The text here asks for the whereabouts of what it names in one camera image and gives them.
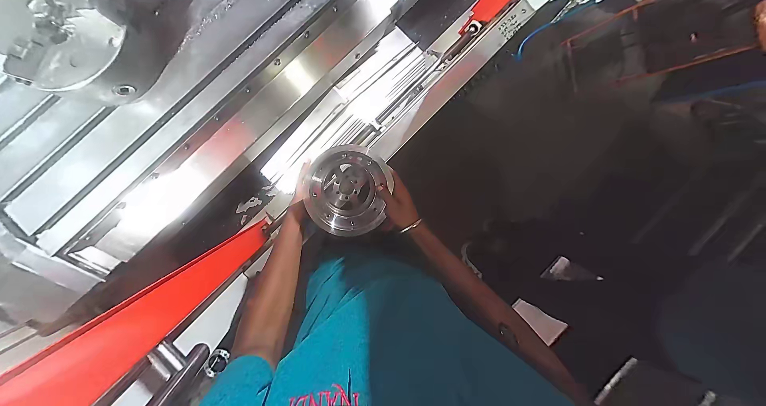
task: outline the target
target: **bolt hole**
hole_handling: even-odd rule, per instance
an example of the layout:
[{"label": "bolt hole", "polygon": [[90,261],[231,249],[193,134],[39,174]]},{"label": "bolt hole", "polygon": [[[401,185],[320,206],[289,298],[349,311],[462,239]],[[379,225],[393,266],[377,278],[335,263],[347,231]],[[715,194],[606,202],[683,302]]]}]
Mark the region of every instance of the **bolt hole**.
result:
[{"label": "bolt hole", "polygon": [[120,95],[121,97],[127,97],[129,95],[132,95],[133,93],[136,93],[136,88],[130,86],[129,84],[121,84],[118,86],[115,86],[114,89],[112,89],[114,93],[117,95]]}]

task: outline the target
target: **gold bangle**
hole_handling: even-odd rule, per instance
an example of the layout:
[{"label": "gold bangle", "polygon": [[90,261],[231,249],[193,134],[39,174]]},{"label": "gold bangle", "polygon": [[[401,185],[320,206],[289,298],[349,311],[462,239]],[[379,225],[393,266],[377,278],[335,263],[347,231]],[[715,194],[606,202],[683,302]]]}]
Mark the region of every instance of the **gold bangle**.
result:
[{"label": "gold bangle", "polygon": [[412,228],[415,228],[416,226],[420,225],[423,219],[418,219],[417,221],[413,222],[412,225],[406,227],[404,230],[399,231],[399,234],[402,235],[406,233],[407,231],[411,230]]}]

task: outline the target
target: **hand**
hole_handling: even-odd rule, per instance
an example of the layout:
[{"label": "hand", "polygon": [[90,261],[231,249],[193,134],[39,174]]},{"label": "hand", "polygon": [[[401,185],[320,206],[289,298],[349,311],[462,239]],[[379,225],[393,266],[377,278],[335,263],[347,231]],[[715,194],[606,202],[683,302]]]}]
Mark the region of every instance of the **hand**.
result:
[{"label": "hand", "polygon": [[385,201],[385,213],[388,215],[388,219],[391,219],[397,228],[403,230],[414,224],[420,217],[417,216],[415,203],[412,202],[407,187],[402,183],[396,171],[391,170],[391,173],[394,175],[394,194],[391,195],[385,183],[378,185],[378,194]]},{"label": "hand", "polygon": [[292,196],[290,206],[287,208],[287,213],[293,215],[299,222],[306,218],[306,206],[303,204],[303,199],[306,198],[303,190],[303,182],[306,180],[306,174],[309,172],[311,161],[303,162],[303,166],[300,168],[300,174],[298,175],[298,182],[295,185],[295,194]]}]

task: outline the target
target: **metal handle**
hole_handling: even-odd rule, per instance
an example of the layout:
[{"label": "metal handle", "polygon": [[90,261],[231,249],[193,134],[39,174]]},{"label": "metal handle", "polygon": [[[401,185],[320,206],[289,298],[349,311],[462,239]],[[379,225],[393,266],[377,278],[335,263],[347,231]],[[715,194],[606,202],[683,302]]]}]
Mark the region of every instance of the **metal handle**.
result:
[{"label": "metal handle", "polygon": [[173,398],[178,393],[184,392],[194,381],[202,365],[210,356],[210,348],[205,343],[199,343],[191,349],[187,357],[186,365],[168,379],[162,389],[152,397],[147,406],[162,406],[172,404]]}]

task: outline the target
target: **blue hose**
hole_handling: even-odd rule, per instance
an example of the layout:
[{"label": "blue hose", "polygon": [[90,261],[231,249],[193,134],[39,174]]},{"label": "blue hose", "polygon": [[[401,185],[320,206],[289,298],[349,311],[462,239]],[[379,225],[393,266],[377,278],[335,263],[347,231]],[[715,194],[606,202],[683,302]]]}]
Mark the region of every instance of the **blue hose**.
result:
[{"label": "blue hose", "polygon": [[554,23],[554,22],[548,22],[548,23],[546,23],[546,24],[542,25],[540,28],[537,28],[537,29],[535,29],[535,30],[532,30],[532,31],[531,31],[531,33],[530,33],[529,35],[527,35],[527,36],[526,36],[526,38],[524,38],[524,39],[522,40],[522,43],[521,43],[521,44],[519,44],[519,50],[518,50],[518,51],[517,51],[515,54],[513,54],[512,56],[513,56],[513,57],[514,57],[514,58],[515,58],[515,59],[516,59],[518,62],[521,62],[521,61],[522,61],[522,50],[524,49],[524,44],[526,44],[526,42],[527,42],[527,41],[529,41],[529,40],[530,40],[532,37],[534,37],[535,35],[537,35],[538,33],[540,33],[542,30],[544,30],[544,29],[547,29],[547,28],[550,28],[551,26],[553,26],[553,25],[557,24],[558,22],[562,21],[563,19],[569,18],[569,17],[571,17],[571,16],[573,16],[573,15],[575,15],[575,14],[579,13],[580,11],[582,11],[582,10],[584,10],[584,9],[586,9],[586,8],[588,8],[588,7],[590,7],[591,5],[596,5],[596,4],[597,4],[597,3],[596,3],[596,1],[595,1],[595,0],[589,0],[589,1],[588,1],[588,2],[586,2],[585,4],[582,4],[581,6],[579,6],[579,7],[575,8],[575,9],[573,9],[573,10],[569,11],[567,14],[564,14],[563,16],[561,16],[561,18],[560,18],[560,19],[558,19],[558,20],[556,20],[556,22],[555,22],[555,23]]}]

